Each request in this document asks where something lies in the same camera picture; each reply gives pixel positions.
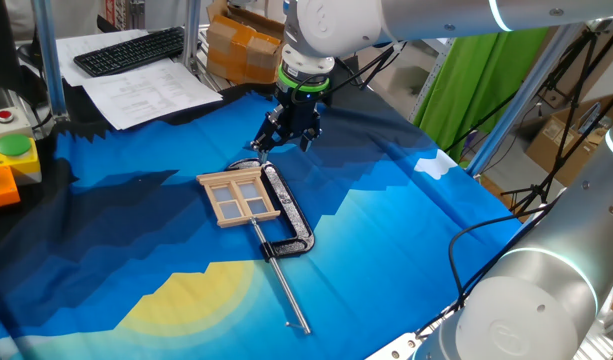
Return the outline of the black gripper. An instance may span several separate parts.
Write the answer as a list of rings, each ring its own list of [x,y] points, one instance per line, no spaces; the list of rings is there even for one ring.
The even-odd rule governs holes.
[[[260,163],[265,163],[270,150],[275,146],[273,136],[276,131],[281,137],[300,137],[300,149],[307,152],[321,134],[320,115],[316,110],[315,98],[319,93],[296,92],[292,99],[293,88],[282,91],[275,89],[275,97],[280,105],[265,114],[265,119],[251,141],[251,148],[257,153]]]

